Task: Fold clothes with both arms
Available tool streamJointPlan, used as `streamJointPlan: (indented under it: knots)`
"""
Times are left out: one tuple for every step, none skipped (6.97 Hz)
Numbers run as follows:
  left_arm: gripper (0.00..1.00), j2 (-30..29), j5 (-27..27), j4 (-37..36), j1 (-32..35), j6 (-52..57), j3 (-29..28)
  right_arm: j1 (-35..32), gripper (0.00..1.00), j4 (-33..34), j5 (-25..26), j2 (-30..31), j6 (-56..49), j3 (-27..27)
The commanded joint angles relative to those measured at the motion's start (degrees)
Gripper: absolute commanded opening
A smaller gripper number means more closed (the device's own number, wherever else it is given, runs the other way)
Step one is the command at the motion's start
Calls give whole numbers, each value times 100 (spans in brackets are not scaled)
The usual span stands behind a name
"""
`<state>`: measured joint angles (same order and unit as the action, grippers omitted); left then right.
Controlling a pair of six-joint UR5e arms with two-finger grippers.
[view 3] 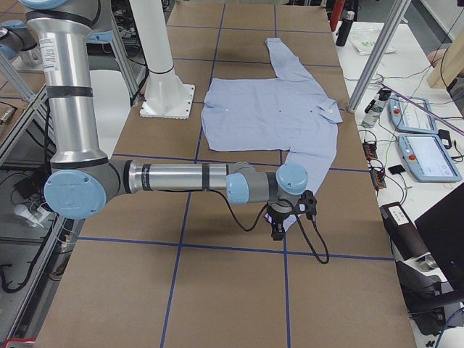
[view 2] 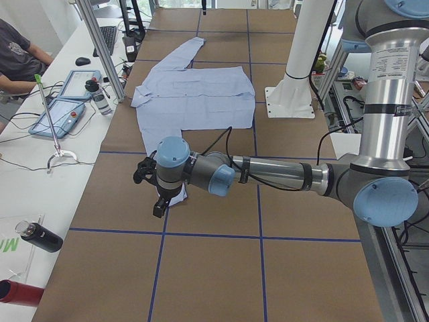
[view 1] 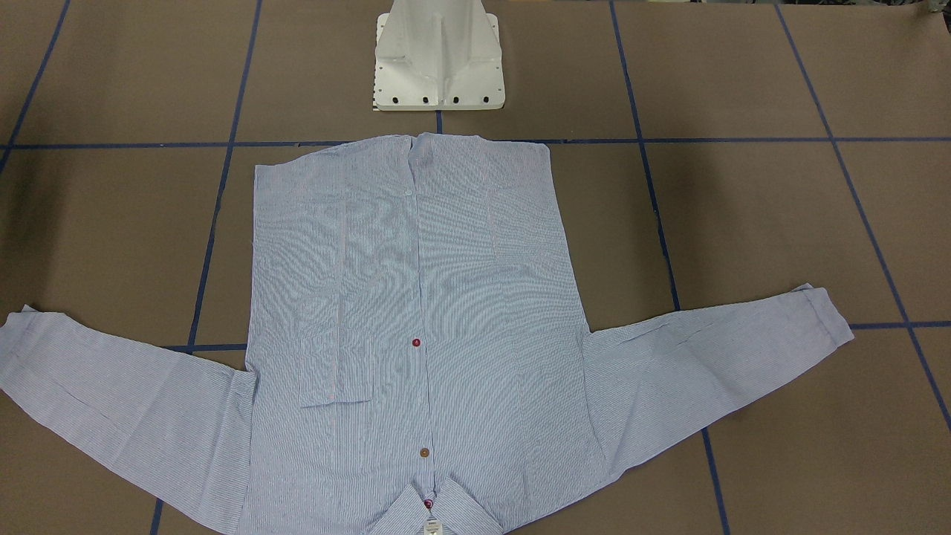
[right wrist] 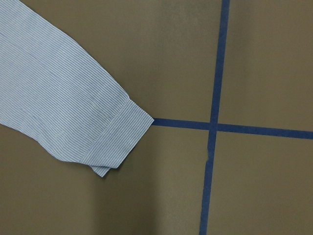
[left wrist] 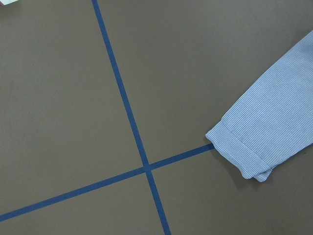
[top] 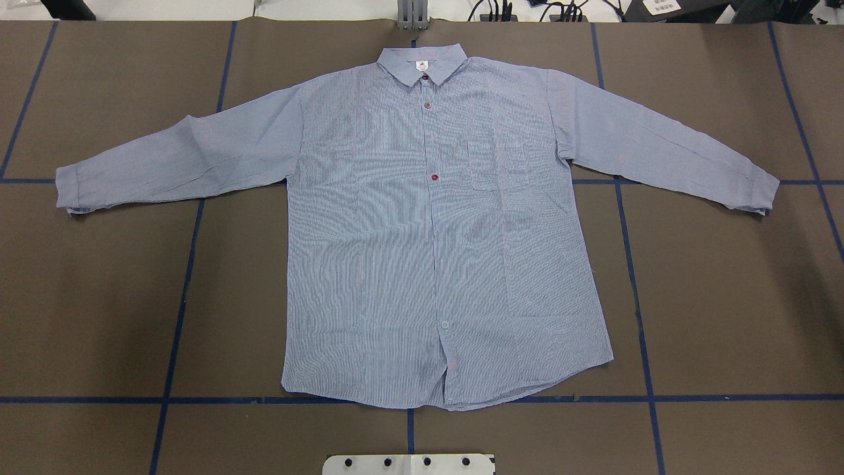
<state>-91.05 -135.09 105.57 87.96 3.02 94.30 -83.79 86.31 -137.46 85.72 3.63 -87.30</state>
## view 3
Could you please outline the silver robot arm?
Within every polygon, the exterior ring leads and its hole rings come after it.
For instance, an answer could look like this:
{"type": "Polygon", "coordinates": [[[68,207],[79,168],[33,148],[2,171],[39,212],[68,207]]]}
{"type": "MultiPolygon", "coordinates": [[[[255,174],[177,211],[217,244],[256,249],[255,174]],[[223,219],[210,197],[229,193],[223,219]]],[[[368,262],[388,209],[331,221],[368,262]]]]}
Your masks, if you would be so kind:
{"type": "Polygon", "coordinates": [[[284,221],[315,215],[300,165],[260,172],[245,162],[166,165],[110,160],[99,146],[87,42],[111,36],[108,1],[26,1],[28,26],[38,36],[46,94],[54,125],[56,151],[44,186],[47,204],[74,220],[91,217],[106,203],[137,191],[213,191],[227,205],[263,203],[271,236],[285,236],[284,221]]]}

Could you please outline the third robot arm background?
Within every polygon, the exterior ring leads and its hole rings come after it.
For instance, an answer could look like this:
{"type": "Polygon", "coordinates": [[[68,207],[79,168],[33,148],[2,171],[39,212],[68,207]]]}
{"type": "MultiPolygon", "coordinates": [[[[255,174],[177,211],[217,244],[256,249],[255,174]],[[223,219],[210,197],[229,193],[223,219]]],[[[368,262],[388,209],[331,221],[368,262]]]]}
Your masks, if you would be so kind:
{"type": "Polygon", "coordinates": [[[42,62],[40,47],[21,20],[1,23],[1,53],[8,60],[19,56],[27,66],[36,66],[42,62]]]}

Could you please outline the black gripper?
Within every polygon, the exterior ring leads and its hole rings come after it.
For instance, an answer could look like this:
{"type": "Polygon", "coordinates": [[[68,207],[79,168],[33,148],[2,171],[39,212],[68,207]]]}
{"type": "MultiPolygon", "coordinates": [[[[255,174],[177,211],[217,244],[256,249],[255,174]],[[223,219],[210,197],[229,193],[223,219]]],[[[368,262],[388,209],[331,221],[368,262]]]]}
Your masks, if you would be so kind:
{"type": "Polygon", "coordinates": [[[292,208],[279,204],[268,205],[267,214],[272,225],[271,237],[274,241],[282,241],[284,238],[283,222],[290,216],[292,208]]]}

